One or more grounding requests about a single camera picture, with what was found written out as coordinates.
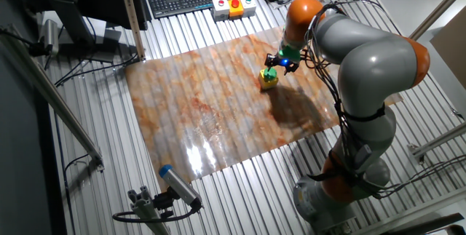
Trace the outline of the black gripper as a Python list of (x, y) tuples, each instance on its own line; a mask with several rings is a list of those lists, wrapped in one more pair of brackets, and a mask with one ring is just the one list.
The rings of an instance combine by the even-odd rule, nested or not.
[(285, 68), (284, 75), (286, 75), (287, 73), (294, 73), (299, 68), (299, 63), (294, 63), (288, 58), (281, 57), (279, 55), (272, 55), (272, 54), (266, 55), (264, 65), (267, 68), (272, 68), (276, 65), (284, 67)]

